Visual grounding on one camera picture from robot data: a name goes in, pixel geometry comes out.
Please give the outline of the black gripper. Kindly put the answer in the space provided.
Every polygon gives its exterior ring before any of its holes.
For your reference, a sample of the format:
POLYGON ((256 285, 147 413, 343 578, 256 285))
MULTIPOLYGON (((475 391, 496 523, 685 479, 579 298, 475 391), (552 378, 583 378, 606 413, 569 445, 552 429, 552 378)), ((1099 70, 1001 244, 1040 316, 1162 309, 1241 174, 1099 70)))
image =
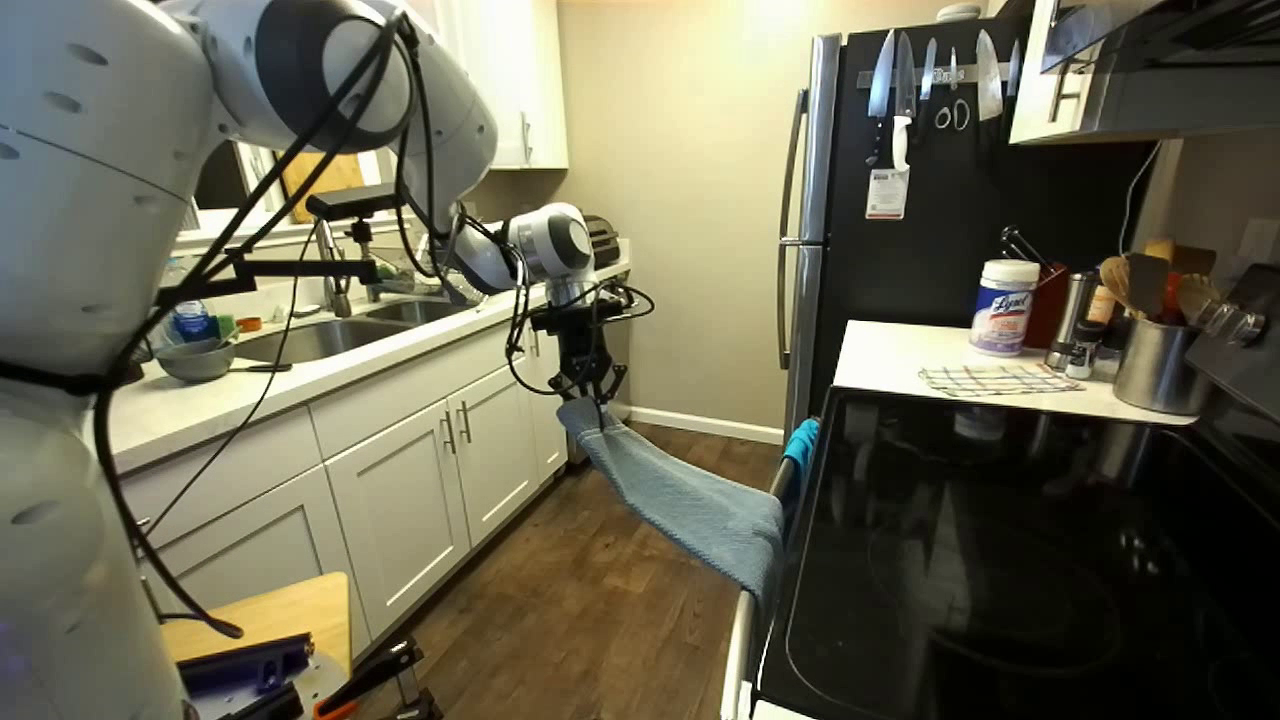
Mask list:
POLYGON ((552 371, 559 401, 610 401, 621 391, 626 368, 610 359, 603 341, 603 324, 621 316, 621 301, 546 306, 530 314, 530 329, 559 346, 552 371))

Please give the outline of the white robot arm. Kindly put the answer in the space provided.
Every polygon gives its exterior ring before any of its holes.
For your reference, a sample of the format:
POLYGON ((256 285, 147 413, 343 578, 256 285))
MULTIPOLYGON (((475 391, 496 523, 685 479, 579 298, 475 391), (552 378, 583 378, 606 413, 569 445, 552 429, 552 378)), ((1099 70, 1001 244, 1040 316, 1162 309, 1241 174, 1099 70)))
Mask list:
POLYGON ((480 293, 586 276, 575 210, 463 214, 493 111, 400 0, 0 0, 0 720, 186 718, 102 417, 154 320, 242 267, 218 234, 164 276, 225 142, 390 149, 390 199, 480 293))

